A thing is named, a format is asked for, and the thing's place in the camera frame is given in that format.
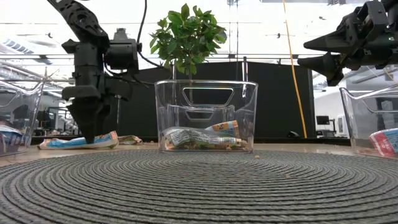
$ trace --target plastic bin handle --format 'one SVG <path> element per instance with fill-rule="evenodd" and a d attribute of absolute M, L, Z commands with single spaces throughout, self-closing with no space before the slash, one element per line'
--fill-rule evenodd
<path fill-rule="evenodd" d="M 372 110 L 368 104 L 365 103 L 365 99 L 369 98 L 397 98 L 396 95 L 384 95 L 384 96 L 368 96 L 362 99 L 362 103 L 367 107 L 367 109 L 372 113 L 398 113 L 398 110 Z"/>
<path fill-rule="evenodd" d="M 17 97 L 19 97 L 21 95 L 21 93 L 19 93 L 18 91 L 10 91 L 11 93 L 13 93 L 14 95 L 12 96 L 12 98 L 5 104 L 1 104 L 0 108 L 4 108 L 7 107 L 11 104 L 11 102 L 13 102 Z"/>
<path fill-rule="evenodd" d="M 185 90 L 231 90 L 231 95 L 229 96 L 228 100 L 224 104 L 201 104 L 201 103 L 191 103 L 189 100 L 189 97 L 185 93 Z M 233 95 L 235 94 L 235 91 L 233 88 L 228 88 L 228 87 L 205 87 L 205 86 L 186 86 L 182 88 L 182 95 L 185 98 L 185 101 L 190 105 L 190 106 L 228 106 L 229 102 L 231 101 Z"/>
<path fill-rule="evenodd" d="M 211 111 L 185 111 L 185 115 L 191 121 L 209 121 L 214 115 Z"/>

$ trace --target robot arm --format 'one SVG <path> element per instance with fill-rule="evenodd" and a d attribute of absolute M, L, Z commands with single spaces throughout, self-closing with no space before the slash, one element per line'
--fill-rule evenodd
<path fill-rule="evenodd" d="M 87 143 L 104 134 L 103 123 L 111 111 L 110 99 L 129 100 L 132 97 L 134 74 L 139 72 L 137 53 L 141 45 L 129 39 L 125 29 L 118 29 L 110 40 L 96 16 L 74 0 L 47 0 L 65 19 L 79 42 L 68 40 L 62 47 L 74 54 L 75 86 L 62 90 L 62 98 L 73 98 L 67 106 Z M 104 72 L 104 67 L 127 70 Z"/>
<path fill-rule="evenodd" d="M 304 43 L 306 49 L 327 53 L 321 57 L 301 58 L 303 67 L 324 76 L 336 86 L 343 68 L 358 70 L 363 65 L 383 69 L 398 63 L 398 3 L 396 0 L 368 1 L 345 16 L 337 30 Z"/>
<path fill-rule="evenodd" d="M 107 49 L 109 37 L 101 28 L 97 17 L 75 0 L 47 0 L 65 19 L 80 42 L 89 42 Z"/>

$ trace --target snack wrapper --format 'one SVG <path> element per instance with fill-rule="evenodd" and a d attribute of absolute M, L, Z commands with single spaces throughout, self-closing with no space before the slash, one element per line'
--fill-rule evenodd
<path fill-rule="evenodd" d="M 378 131 L 371 134 L 369 139 L 380 156 L 398 154 L 398 128 Z"/>
<path fill-rule="evenodd" d="M 132 146 L 136 144 L 141 144 L 142 140 L 137 137 L 137 136 L 120 136 L 118 137 L 119 139 L 119 145 L 124 145 L 124 146 Z"/>
<path fill-rule="evenodd" d="M 16 152 L 22 144 L 24 135 L 17 129 L 0 125 L 0 154 Z"/>
<path fill-rule="evenodd" d="M 94 138 L 93 144 L 87 144 L 84 138 L 75 138 L 70 141 L 61 139 L 45 139 L 44 142 L 37 147 L 39 149 L 99 149 L 114 148 L 119 144 L 118 134 L 111 131 L 109 134 L 97 136 Z"/>
<path fill-rule="evenodd" d="M 226 149 L 245 147 L 244 141 L 227 134 L 197 128 L 169 128 L 165 130 L 166 150 Z"/>
<path fill-rule="evenodd" d="M 205 130 L 227 134 L 228 136 L 236 138 L 239 137 L 239 128 L 237 121 L 228 121 L 220 124 L 215 124 L 206 128 Z"/>

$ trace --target round woven mat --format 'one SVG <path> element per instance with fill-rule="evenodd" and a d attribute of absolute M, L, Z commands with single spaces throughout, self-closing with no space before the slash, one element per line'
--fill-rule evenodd
<path fill-rule="evenodd" d="M 398 223 L 389 159 L 104 152 L 1 167 L 0 189 L 7 224 Z"/>

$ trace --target transparent container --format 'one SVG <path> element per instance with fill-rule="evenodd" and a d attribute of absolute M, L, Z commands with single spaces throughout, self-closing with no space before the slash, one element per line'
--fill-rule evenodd
<path fill-rule="evenodd" d="M 398 158 L 398 85 L 365 94 L 340 92 L 353 151 Z"/>
<path fill-rule="evenodd" d="M 33 88 L 23 88 L 0 81 L 0 156 L 28 150 L 43 86 L 39 82 Z"/>
<path fill-rule="evenodd" d="M 251 152 L 257 89 L 253 82 L 157 82 L 159 149 Z"/>

